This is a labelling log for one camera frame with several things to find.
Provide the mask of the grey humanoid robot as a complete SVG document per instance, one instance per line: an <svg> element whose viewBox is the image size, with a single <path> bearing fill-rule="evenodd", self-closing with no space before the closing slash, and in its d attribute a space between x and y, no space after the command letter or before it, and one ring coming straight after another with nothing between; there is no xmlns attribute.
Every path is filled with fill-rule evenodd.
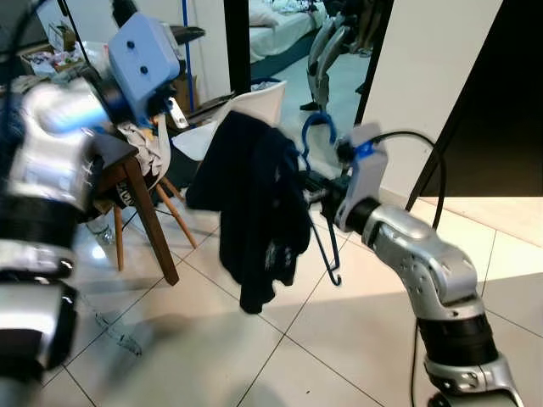
<svg viewBox="0 0 543 407"><path fill-rule="evenodd" d="M327 13L311 44L306 74L311 101L302 111L325 111L328 105L328 70L342 54L369 57L375 47L376 31L383 23L385 0L322 0Z"/></svg>

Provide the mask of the blue pole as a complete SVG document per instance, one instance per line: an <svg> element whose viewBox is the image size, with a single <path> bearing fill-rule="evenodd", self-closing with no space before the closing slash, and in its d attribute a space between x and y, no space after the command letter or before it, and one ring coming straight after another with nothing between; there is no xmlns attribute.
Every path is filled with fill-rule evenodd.
<svg viewBox="0 0 543 407"><path fill-rule="evenodd" d="M180 0L180 8L182 9L182 26L186 29L189 27L188 19L188 0ZM189 112L195 111L195 90L193 84L193 57L191 57L191 46L185 42L185 62L186 62L186 84L188 87L188 105Z"/></svg>

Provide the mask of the blue plastic hanger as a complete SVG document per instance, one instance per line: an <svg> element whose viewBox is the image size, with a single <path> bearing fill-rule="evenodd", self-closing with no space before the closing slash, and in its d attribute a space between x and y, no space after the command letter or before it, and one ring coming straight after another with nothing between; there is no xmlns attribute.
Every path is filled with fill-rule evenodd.
<svg viewBox="0 0 543 407"><path fill-rule="evenodd" d="M316 111L314 113L311 113L311 115L307 117L301 129L301 142L303 146L303 150L301 152L301 159L304 164L304 175L306 178L309 178L310 176L318 176L318 174L314 173L313 167L311 167L311 161L309 160L309 154L311 150L309 144L309 130L312 125L319 124L328 125L330 142L337 140L338 133L336 131L336 126L331 120L331 116L329 115L329 113L325 111ZM329 281L334 286L338 287L342 284L342 276L338 275L338 270L341 266L340 247L337 244L336 234L334 234L333 232L329 233L329 240L331 243L331 260L329 260L328 253L326 252L325 245L323 245L322 241L317 239L316 243L319 252L321 252L322 261L323 264L325 264Z"/></svg>

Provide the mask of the white plastic chair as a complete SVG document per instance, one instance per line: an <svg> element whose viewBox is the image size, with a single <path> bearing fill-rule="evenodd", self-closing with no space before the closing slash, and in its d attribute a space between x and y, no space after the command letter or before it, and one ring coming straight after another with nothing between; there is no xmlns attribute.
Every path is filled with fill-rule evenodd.
<svg viewBox="0 0 543 407"><path fill-rule="evenodd" d="M156 201L156 216L166 247L173 255L194 251L210 234L220 229L220 213L191 209L182 199L198 174L221 121L228 113L237 111L264 120L269 125L279 125L286 88L283 81L261 82L253 86L252 92L233 96L198 119L191 119L190 127L185 131L167 129L167 173L163 180L156 182L150 194Z"/></svg>

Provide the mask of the pale crumpled clothes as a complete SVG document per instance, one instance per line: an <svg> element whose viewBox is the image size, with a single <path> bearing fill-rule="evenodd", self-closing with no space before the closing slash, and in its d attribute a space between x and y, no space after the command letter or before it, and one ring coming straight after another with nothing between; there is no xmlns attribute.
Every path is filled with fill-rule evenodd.
<svg viewBox="0 0 543 407"><path fill-rule="evenodd" d="M148 189L158 186L171 163L171 141L165 116L160 114L154 117L148 127L125 123L117 125L115 129L121 139L137 150L135 158Z"/></svg>

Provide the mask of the bed with white sheets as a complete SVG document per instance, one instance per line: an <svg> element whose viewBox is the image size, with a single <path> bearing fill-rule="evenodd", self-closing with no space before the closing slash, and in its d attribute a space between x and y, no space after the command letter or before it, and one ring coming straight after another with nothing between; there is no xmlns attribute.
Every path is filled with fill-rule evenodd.
<svg viewBox="0 0 543 407"><path fill-rule="evenodd" d="M322 0L249 0L248 11L251 64L286 52L328 15Z"/></svg>

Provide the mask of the clear plastic bottle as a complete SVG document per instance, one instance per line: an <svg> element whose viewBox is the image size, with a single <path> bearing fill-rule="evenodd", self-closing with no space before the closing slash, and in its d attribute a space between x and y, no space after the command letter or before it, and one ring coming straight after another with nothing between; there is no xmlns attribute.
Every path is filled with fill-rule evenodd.
<svg viewBox="0 0 543 407"><path fill-rule="evenodd" d="M102 247L114 247L116 236L111 216L101 215L85 222L85 227L96 237Z"/></svg>

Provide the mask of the black door frame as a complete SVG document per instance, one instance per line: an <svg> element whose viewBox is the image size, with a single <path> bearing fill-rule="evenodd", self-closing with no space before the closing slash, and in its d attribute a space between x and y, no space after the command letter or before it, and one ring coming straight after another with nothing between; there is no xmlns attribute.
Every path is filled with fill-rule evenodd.
<svg viewBox="0 0 543 407"><path fill-rule="evenodd" d="M249 92L249 0L222 0L230 92Z"/></svg>

